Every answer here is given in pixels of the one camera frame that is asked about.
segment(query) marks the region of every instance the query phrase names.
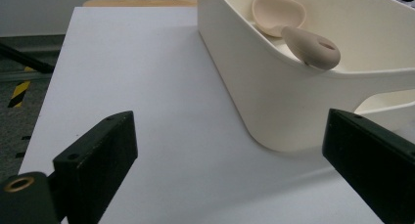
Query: wall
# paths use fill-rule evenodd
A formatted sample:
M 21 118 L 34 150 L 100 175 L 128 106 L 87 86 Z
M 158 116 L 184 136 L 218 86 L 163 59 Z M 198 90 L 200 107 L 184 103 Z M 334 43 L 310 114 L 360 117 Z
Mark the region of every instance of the wall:
M 0 0 L 0 37 L 65 34 L 76 6 L 88 0 Z

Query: beige spoon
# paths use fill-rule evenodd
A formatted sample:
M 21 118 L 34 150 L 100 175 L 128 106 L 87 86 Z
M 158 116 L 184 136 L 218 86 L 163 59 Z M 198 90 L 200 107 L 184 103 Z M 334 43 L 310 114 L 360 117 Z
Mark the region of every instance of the beige spoon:
M 302 30 L 305 8 L 293 0 L 254 0 L 256 26 L 265 34 L 282 37 L 299 60 L 308 65 L 331 69 L 340 61 L 340 51 L 329 39 Z

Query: table surface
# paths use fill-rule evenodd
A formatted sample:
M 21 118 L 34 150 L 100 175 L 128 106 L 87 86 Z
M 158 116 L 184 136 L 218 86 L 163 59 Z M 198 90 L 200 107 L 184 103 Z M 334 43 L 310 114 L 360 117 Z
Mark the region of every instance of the table surface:
M 134 111 L 139 157 L 100 223 L 382 223 L 314 148 L 248 133 L 197 8 L 76 8 L 21 173 L 108 115 Z

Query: white bin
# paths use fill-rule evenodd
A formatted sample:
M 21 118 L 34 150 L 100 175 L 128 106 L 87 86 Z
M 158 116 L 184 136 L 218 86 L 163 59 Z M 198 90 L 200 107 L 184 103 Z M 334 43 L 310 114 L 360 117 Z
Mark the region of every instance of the white bin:
M 321 146 L 329 108 L 389 130 L 415 116 L 415 10 L 393 0 L 296 0 L 302 27 L 342 52 L 331 70 L 309 67 L 260 33 L 253 0 L 198 0 L 207 48 L 251 135 L 281 152 Z

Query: yellow and black hazard tape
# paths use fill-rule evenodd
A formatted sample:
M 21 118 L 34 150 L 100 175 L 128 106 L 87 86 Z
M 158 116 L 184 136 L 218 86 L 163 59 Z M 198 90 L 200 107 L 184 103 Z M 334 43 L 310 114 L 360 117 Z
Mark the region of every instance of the yellow and black hazard tape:
M 26 67 L 24 70 L 31 71 L 32 68 Z M 24 95 L 27 91 L 29 84 L 30 84 L 30 81 L 26 80 L 26 81 L 19 83 L 16 86 L 15 91 L 13 92 L 12 99 L 10 100 L 9 105 L 7 106 L 8 108 L 18 108 L 22 106 L 23 98 L 24 98 Z

